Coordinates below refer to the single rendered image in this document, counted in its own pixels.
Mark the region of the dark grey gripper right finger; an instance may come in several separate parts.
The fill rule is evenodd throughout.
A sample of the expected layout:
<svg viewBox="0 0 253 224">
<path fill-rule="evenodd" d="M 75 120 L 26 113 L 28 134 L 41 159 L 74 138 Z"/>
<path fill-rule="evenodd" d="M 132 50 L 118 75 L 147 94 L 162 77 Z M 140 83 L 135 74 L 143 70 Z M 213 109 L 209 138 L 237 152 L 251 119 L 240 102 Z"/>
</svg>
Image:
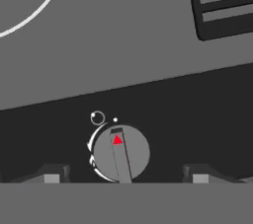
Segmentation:
<svg viewBox="0 0 253 224">
<path fill-rule="evenodd" d="M 183 183 L 188 184 L 245 184 L 242 179 L 223 175 L 209 165 L 186 164 L 183 167 Z"/>
</svg>

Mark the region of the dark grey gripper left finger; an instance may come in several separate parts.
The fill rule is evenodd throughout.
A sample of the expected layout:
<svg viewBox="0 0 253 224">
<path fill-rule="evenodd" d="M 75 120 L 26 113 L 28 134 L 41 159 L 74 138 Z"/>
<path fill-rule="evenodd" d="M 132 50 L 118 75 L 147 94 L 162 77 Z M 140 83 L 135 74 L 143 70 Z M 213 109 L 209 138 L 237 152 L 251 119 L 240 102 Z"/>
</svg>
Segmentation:
<svg viewBox="0 0 253 224">
<path fill-rule="evenodd" d="M 35 173 L 13 179 L 12 183 L 63 184 L 69 183 L 70 166 L 67 164 L 46 164 Z"/>
</svg>

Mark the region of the grey stove knob red marker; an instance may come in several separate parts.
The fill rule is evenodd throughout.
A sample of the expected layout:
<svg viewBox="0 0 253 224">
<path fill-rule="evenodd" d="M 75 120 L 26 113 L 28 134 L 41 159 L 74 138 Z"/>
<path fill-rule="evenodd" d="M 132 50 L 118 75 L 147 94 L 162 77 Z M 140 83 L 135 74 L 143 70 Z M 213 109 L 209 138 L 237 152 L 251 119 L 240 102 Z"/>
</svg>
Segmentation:
<svg viewBox="0 0 253 224">
<path fill-rule="evenodd" d="M 136 128 L 118 124 L 103 129 L 92 149 L 96 173 L 110 182 L 131 184 L 150 160 L 150 147 Z"/>
</svg>

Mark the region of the grey and black hob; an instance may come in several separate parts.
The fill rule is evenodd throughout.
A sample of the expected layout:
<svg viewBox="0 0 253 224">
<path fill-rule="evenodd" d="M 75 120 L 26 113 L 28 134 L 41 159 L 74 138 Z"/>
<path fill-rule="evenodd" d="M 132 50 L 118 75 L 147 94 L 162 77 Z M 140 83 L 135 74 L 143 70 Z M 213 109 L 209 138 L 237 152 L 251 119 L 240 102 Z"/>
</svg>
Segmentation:
<svg viewBox="0 0 253 224">
<path fill-rule="evenodd" d="M 0 181 L 253 177 L 253 0 L 0 0 Z"/>
</svg>

